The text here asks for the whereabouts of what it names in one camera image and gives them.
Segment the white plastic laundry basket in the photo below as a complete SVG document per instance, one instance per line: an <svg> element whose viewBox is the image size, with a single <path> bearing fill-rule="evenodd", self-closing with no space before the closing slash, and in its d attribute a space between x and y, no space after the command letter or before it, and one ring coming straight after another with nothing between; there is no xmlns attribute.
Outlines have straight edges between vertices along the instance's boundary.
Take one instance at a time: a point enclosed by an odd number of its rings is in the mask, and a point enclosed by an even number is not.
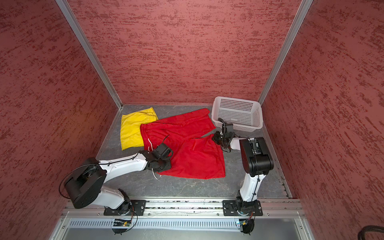
<svg viewBox="0 0 384 240"><path fill-rule="evenodd" d="M216 97L212 107L212 121L221 127L222 119L233 124L234 130L254 132L263 128L262 106L259 102L228 97Z"/></svg>

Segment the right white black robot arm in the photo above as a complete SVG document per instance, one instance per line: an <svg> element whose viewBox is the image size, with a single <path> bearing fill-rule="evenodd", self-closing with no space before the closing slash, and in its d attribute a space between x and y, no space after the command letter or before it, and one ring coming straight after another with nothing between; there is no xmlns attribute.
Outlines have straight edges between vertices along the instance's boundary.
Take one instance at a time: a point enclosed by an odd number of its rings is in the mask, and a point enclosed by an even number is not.
<svg viewBox="0 0 384 240"><path fill-rule="evenodd" d="M239 137L233 124L222 121L221 130L214 133L212 140L222 151L239 151L246 173L239 196L234 201L224 201L226 216L261 216L262 207L258 201L258 191L263 179L274 169L274 161L263 137Z"/></svg>

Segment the red shorts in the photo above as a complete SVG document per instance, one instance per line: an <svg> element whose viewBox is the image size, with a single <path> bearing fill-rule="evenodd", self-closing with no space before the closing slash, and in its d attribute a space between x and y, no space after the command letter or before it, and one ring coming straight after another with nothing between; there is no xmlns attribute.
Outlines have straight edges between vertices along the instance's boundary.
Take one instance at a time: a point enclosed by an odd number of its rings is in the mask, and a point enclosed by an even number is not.
<svg viewBox="0 0 384 240"><path fill-rule="evenodd" d="M200 109L140 126L146 150L165 143L174 153L171 169L161 175L202 180L226 176L223 151L208 135L216 129L209 113Z"/></svg>

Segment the yellow shorts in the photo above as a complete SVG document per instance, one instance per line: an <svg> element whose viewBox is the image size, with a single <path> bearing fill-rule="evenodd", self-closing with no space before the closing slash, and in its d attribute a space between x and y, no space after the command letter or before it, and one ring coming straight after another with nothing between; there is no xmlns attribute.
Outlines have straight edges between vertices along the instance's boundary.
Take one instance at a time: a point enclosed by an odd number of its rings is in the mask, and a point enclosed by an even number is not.
<svg viewBox="0 0 384 240"><path fill-rule="evenodd" d="M149 108L121 117L120 142L122 151L144 146L140 126L155 122L158 116L154 108Z"/></svg>

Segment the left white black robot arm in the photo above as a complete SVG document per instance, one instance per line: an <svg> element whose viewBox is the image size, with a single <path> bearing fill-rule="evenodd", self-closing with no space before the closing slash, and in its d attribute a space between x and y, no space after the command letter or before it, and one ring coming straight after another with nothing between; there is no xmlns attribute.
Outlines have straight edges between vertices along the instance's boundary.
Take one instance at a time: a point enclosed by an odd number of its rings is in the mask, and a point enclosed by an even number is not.
<svg viewBox="0 0 384 240"><path fill-rule="evenodd" d="M112 160L86 159L63 181L75 209L89 205L102 206L105 215L125 216L134 209L129 196L122 189L111 189L105 183L132 172L150 170L164 172L171 169L173 151L159 146L153 151L138 153Z"/></svg>

